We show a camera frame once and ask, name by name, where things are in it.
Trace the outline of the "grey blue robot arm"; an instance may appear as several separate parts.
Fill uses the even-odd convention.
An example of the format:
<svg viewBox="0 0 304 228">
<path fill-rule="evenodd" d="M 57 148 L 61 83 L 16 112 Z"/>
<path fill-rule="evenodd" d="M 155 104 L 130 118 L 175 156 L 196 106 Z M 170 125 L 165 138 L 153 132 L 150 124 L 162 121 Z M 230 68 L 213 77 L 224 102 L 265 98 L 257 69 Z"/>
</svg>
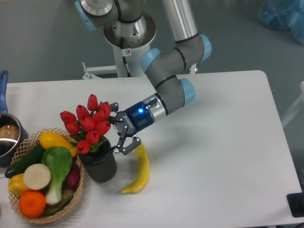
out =
<svg viewBox="0 0 304 228">
<path fill-rule="evenodd" d="M 136 134 L 195 99 L 192 83 L 178 79 L 185 69 L 195 72 L 195 65 L 212 52 L 209 39 L 198 33 L 187 0 L 163 2 L 175 39 L 175 47 L 162 53 L 150 44 L 156 34 L 151 16 L 132 0 L 77 0 L 75 7 L 89 30 L 102 27 L 112 46 L 118 77 L 146 76 L 155 93 L 124 111 L 112 104 L 116 115 L 110 118 L 119 140 L 115 153 L 128 154 L 141 141 Z"/>
</svg>

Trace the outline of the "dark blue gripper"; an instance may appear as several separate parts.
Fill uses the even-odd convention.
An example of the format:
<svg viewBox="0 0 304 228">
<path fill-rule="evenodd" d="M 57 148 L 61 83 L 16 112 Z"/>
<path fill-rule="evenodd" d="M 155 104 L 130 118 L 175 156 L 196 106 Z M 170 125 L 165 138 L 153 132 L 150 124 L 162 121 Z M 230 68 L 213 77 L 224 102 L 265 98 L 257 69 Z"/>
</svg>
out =
<svg viewBox="0 0 304 228">
<path fill-rule="evenodd" d="M 108 121 L 114 125 L 114 129 L 119 135 L 118 143 L 113 147 L 113 152 L 121 152 L 123 155 L 127 155 L 141 145 L 141 139 L 134 135 L 153 124 L 152 115 L 142 101 L 124 111 L 120 111 L 117 102 L 111 103 L 110 108 L 111 112 Z M 132 142 L 124 146 L 127 137 L 131 137 Z"/>
</svg>

